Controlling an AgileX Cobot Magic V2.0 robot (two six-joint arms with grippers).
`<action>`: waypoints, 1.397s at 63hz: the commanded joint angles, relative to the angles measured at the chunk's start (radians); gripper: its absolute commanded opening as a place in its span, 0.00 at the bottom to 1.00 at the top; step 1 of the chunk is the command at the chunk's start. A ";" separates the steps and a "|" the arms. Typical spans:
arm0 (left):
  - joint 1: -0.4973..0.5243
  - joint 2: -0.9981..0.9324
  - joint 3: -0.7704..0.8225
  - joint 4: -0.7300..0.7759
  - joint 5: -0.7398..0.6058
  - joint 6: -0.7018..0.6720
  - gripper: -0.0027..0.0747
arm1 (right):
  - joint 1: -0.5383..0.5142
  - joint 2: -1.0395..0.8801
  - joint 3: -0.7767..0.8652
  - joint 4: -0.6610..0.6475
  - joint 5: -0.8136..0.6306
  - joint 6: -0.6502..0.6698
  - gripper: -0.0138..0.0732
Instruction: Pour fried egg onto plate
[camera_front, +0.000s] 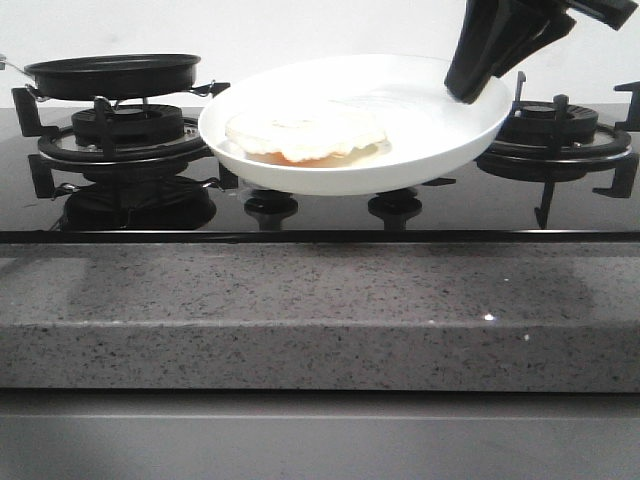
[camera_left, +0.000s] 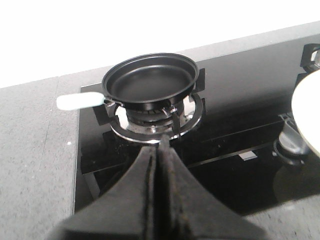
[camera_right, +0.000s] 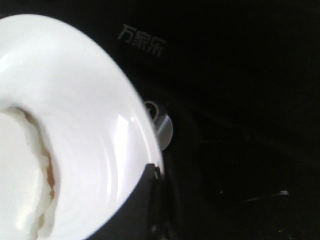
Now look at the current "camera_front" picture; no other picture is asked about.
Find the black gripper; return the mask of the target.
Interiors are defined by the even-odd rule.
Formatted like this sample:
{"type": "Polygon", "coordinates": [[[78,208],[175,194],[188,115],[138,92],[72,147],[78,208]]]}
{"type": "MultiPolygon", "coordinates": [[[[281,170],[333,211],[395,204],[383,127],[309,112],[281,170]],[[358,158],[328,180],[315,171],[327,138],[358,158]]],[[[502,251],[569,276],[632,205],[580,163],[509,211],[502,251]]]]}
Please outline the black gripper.
{"type": "Polygon", "coordinates": [[[473,103],[491,77],[502,77],[524,59],[567,36],[576,21],[567,9],[615,31],[635,12],[631,0],[467,1],[457,48],[444,84],[452,96],[473,103]]]}

